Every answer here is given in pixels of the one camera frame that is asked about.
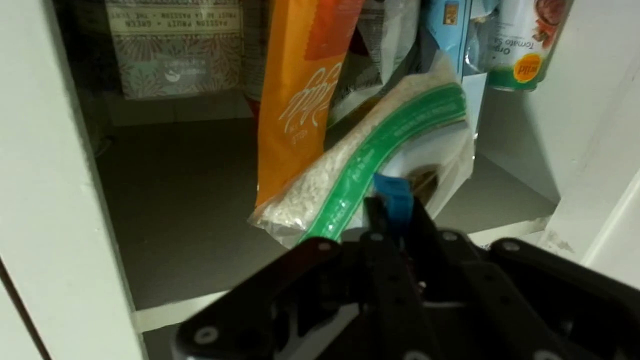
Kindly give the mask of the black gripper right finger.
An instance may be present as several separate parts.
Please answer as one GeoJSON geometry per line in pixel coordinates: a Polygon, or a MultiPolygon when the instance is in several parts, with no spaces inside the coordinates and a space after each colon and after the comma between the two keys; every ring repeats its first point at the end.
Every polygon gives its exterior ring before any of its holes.
{"type": "Polygon", "coordinates": [[[489,248],[412,204],[406,246],[431,302],[462,302],[498,360],[640,360],[640,290],[505,235],[489,248]]]}

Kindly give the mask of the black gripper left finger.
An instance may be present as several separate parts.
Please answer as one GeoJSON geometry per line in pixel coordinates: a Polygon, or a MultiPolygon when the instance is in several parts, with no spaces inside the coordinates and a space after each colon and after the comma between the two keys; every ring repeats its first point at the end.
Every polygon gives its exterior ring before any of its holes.
{"type": "Polygon", "coordinates": [[[177,360],[405,360],[422,298],[381,198],[354,242],[311,237],[185,319],[177,360]]]}

